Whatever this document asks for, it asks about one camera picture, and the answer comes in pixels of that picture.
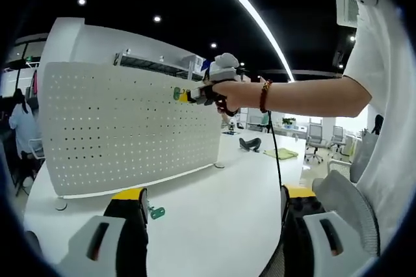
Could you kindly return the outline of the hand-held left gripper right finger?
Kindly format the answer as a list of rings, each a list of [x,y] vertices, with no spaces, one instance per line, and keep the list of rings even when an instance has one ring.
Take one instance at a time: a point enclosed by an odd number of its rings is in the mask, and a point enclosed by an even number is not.
[[[336,212],[325,212],[308,189],[281,187],[285,276],[357,276],[371,255]]]

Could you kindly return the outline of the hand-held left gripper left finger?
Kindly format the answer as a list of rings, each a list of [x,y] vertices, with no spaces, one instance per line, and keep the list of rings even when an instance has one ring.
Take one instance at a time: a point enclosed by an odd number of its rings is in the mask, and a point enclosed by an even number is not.
[[[147,276],[147,189],[114,195],[68,242],[62,276]]]

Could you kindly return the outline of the person's right hand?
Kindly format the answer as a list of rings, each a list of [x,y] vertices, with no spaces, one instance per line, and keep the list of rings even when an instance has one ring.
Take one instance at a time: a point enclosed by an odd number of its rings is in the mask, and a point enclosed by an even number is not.
[[[214,84],[212,91],[224,96],[221,103],[217,103],[217,111],[236,112],[240,108],[260,108],[263,83],[247,83],[236,81],[224,81]]]

